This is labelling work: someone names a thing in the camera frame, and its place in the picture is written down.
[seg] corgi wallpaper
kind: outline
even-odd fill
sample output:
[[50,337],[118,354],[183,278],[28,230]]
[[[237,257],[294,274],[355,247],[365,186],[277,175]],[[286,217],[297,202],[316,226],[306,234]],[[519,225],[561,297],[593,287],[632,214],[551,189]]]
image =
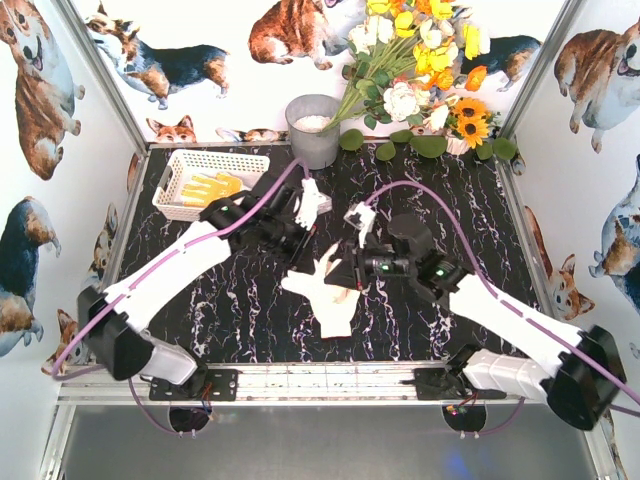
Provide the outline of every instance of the corgi wallpaper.
[[1,476],[36,478],[59,389],[42,372],[102,280],[135,146],[53,2],[0,0],[0,68]]
[[[587,0],[516,128],[527,162],[516,181],[558,318],[609,330],[636,390],[639,17],[636,1]],[[616,403],[633,406],[625,395]],[[618,479],[640,478],[637,425],[616,412],[608,420]]]
[[[141,131],[157,143],[286,140],[291,100],[342,96],[342,66],[351,59],[345,39],[366,7],[366,0],[74,3]],[[464,60],[459,82],[478,62],[489,73],[478,92],[465,93],[504,119],[563,3],[467,2],[489,29],[492,49]],[[400,128],[371,131],[362,119],[350,126],[368,136]]]

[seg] flower bouquet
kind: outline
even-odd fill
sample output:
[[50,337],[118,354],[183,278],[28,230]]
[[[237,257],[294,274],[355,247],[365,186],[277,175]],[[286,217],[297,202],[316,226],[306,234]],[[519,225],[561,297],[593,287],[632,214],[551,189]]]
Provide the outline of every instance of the flower bouquet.
[[[372,130],[378,123],[406,121],[412,131],[439,135],[412,142],[419,153],[432,155],[441,147],[420,146],[437,141],[445,149],[456,142],[458,150],[476,148],[496,125],[497,115],[481,101],[448,93],[452,87],[475,92],[487,76],[483,65],[460,73],[463,56],[476,59],[491,46],[469,8],[451,0],[368,0],[367,18],[351,30],[348,44],[354,62],[343,68],[348,83],[327,128],[363,115]],[[343,147],[353,147],[362,135],[353,136],[356,142],[347,138]]]

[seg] black marble surface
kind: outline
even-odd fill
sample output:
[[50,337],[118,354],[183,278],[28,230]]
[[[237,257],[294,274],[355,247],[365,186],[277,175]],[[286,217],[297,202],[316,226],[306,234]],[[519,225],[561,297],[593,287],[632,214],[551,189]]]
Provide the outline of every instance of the black marble surface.
[[[208,150],[267,155],[280,173],[292,160],[288,146],[229,146]],[[375,160],[375,145],[341,153],[335,164],[313,176],[331,195],[333,212],[318,218],[314,257],[351,232],[342,217],[351,203],[379,187],[405,179],[405,172],[435,190],[452,207],[498,287],[528,303],[536,296],[494,167],[445,155],[419,158],[399,149],[388,163]],[[144,266],[188,227],[168,221],[151,199],[171,149],[152,150],[124,255],[120,278]],[[297,169],[292,180],[302,178]],[[386,234],[390,215],[417,214],[433,231],[437,246],[463,259],[461,242],[445,216],[425,194],[398,188],[380,197],[374,233]],[[438,359],[467,343],[515,353],[511,345],[465,318],[448,315],[418,299],[401,280],[379,280],[361,296],[348,339],[322,340],[308,302],[283,291],[284,268],[268,256],[241,252],[192,282],[150,325],[152,334],[190,348],[211,363],[334,362]]]

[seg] white rose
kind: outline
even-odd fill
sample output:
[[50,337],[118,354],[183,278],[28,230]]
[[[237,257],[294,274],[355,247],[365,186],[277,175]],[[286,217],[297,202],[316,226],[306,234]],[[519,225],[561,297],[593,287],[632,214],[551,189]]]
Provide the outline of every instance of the white rose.
[[433,112],[431,112],[431,115],[429,115],[429,118],[424,124],[427,128],[429,128],[429,130],[435,133],[444,127],[444,124],[447,123],[448,116],[449,106],[447,104],[440,105]]
[[348,38],[356,46],[355,53],[369,53],[369,47],[371,45],[369,43],[369,39],[367,38],[367,31],[364,25],[358,25],[357,27],[354,27],[349,32]]
[[384,109],[396,122],[402,122],[409,115],[415,115],[420,111],[420,105],[408,83],[396,83],[393,88],[385,90],[383,98]]
[[366,28],[367,33],[373,35],[374,45],[376,36],[382,43],[389,43],[394,36],[393,22],[380,15],[367,18]]

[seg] white basket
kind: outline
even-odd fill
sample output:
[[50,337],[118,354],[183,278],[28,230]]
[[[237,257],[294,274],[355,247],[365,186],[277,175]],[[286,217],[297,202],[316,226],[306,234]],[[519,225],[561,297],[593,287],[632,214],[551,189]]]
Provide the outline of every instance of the white basket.
[[162,174],[151,203],[169,220],[195,222],[203,208],[182,204],[180,192],[194,174],[215,176],[226,172],[242,180],[245,188],[253,188],[258,179],[269,170],[269,157],[240,153],[176,150]]

